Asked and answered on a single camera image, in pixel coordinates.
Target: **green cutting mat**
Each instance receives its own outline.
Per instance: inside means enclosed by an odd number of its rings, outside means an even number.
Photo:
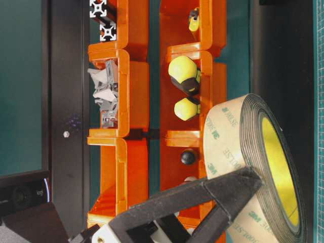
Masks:
[[[314,3],[315,190],[314,242],[324,242],[324,0]]]

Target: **screw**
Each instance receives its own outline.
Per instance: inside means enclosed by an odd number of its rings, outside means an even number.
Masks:
[[[70,133],[68,132],[68,131],[65,131],[64,133],[63,133],[63,137],[64,138],[68,138],[70,136]]]

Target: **black ball knob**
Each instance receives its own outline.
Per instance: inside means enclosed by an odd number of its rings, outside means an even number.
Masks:
[[[192,165],[196,160],[197,153],[191,148],[184,150],[181,154],[181,162],[185,165]]]

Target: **roll of tape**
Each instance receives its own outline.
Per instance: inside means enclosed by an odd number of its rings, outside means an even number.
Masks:
[[[263,180],[228,228],[234,243],[306,242],[305,209],[292,156],[276,119],[259,96],[249,94],[210,110],[204,156],[210,179],[252,166]]]

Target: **orange storage bin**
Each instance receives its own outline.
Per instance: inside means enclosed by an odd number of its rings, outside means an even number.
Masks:
[[[88,227],[102,226],[148,199],[147,141],[88,138],[88,144],[101,146],[100,196],[88,213]]]
[[[149,0],[113,0],[117,8],[117,39],[89,45],[89,55],[103,50],[125,49],[132,60],[146,61]]]
[[[130,129],[148,131],[149,65],[130,61],[125,50],[107,50],[89,55],[89,60],[98,69],[104,69],[109,59],[117,60],[118,65],[118,126],[90,129],[89,137],[126,137]]]
[[[199,33],[196,39],[188,28],[191,10],[199,7]],[[208,50],[220,56],[226,46],[226,0],[161,0],[161,54]]]
[[[185,93],[171,83],[168,74],[169,63],[178,56],[185,55],[192,59],[201,69],[200,92],[196,97],[200,100],[200,115],[183,121],[174,114],[174,105],[184,97]],[[166,57],[161,65],[160,79],[160,130],[161,136],[167,138],[202,138],[204,124],[209,110],[216,104],[226,101],[226,65],[215,63],[207,51],[172,54]]]

